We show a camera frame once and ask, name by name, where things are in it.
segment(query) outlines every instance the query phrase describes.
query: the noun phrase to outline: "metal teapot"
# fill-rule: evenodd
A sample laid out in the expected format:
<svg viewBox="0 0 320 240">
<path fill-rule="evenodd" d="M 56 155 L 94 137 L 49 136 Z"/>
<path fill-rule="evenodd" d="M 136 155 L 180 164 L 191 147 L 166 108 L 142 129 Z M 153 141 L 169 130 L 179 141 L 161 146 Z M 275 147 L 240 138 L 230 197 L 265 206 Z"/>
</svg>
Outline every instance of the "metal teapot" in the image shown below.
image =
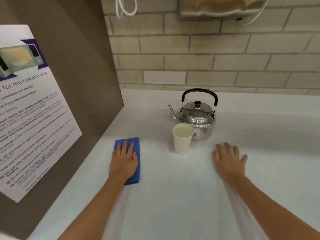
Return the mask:
<svg viewBox="0 0 320 240">
<path fill-rule="evenodd" d="M 212 108 L 209 105 L 201 103 L 200 101 L 187 103 L 183 106 L 185 96 L 190 92 L 205 92 L 211 94 L 214 97 L 214 111 L 212 111 Z M 192 88 L 183 93 L 181 101 L 182 105 L 177 115 L 175 115 L 172 106 L 170 104 L 168 105 L 176 123 L 191 125 L 194 128 L 194 134 L 192 137 L 194 141 L 202 141 L 209 138 L 212 135 L 214 123 L 216 121 L 215 107 L 218 104 L 218 96 L 207 89 Z"/>
</svg>

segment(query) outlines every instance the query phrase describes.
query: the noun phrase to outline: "hand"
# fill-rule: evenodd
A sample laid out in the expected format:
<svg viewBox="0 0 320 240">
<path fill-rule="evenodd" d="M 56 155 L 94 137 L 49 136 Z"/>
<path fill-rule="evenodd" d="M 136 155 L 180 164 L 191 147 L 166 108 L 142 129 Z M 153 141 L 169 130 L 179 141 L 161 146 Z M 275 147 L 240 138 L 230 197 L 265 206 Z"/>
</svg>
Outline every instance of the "hand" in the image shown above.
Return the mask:
<svg viewBox="0 0 320 240">
<path fill-rule="evenodd" d="M 138 155 L 134 152 L 134 143 L 132 142 L 128 152 L 127 141 L 121 145 L 118 144 L 117 149 L 112 152 L 112 159 L 110 163 L 110 176 L 120 177 L 122 180 L 127 181 L 132 177 L 138 167 Z"/>
<path fill-rule="evenodd" d="M 237 146 L 231 146 L 227 142 L 224 145 L 226 151 L 220 144 L 216 145 L 216 149 L 213 150 L 213 162 L 219 176 L 230 185 L 237 176 L 245 176 L 248 155 L 244 155 L 240 160 Z"/>
</svg>

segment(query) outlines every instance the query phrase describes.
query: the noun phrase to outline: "brown wall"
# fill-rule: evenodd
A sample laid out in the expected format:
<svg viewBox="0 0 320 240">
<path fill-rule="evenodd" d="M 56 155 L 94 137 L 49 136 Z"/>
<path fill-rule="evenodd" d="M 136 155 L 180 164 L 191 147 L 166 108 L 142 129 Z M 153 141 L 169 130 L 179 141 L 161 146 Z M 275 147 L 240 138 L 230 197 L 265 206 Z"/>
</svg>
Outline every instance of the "brown wall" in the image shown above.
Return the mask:
<svg viewBox="0 0 320 240">
<path fill-rule="evenodd" d="M 100 0 L 0 0 L 0 24 L 29 25 L 83 133 L 19 203 L 0 194 L 0 231 L 26 239 L 123 103 Z"/>
</svg>

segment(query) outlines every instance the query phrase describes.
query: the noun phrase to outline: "blue cloth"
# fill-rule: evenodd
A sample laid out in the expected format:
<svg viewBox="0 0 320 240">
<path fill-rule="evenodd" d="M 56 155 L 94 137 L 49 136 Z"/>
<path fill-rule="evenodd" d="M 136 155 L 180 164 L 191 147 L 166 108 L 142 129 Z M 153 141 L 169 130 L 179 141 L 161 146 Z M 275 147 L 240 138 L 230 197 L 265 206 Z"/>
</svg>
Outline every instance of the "blue cloth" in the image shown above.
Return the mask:
<svg viewBox="0 0 320 240">
<path fill-rule="evenodd" d="M 129 178 L 124 185 L 129 185 L 129 184 L 136 184 L 140 181 L 140 144 L 139 144 L 139 137 L 134 137 L 134 138 L 129 138 L 129 139 L 122 139 L 122 140 L 116 140 L 114 143 L 114 149 L 117 149 L 118 144 L 122 145 L 123 143 L 127 141 L 127 151 L 129 149 L 129 146 L 132 142 L 134 142 L 134 148 L 133 152 L 135 152 L 138 156 L 138 167 L 135 173 L 131 178 Z"/>
</svg>

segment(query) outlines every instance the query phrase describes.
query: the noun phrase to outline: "kettle handle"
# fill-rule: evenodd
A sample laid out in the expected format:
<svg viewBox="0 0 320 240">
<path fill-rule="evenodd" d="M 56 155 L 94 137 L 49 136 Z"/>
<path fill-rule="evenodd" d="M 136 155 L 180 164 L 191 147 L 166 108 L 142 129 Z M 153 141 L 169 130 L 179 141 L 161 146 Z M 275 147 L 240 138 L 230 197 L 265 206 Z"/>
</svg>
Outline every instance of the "kettle handle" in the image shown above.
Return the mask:
<svg viewBox="0 0 320 240">
<path fill-rule="evenodd" d="M 185 98 L 186 94 L 190 93 L 190 92 L 205 92 L 205 93 L 209 93 L 214 97 L 214 106 L 217 106 L 217 104 L 218 104 L 218 96 L 214 92 L 212 92 L 212 91 L 210 91 L 208 89 L 204 89 L 204 88 L 191 88 L 191 89 L 188 89 L 187 91 L 185 91 L 182 94 L 182 99 L 181 99 L 182 103 L 184 102 L 184 98 Z"/>
</svg>

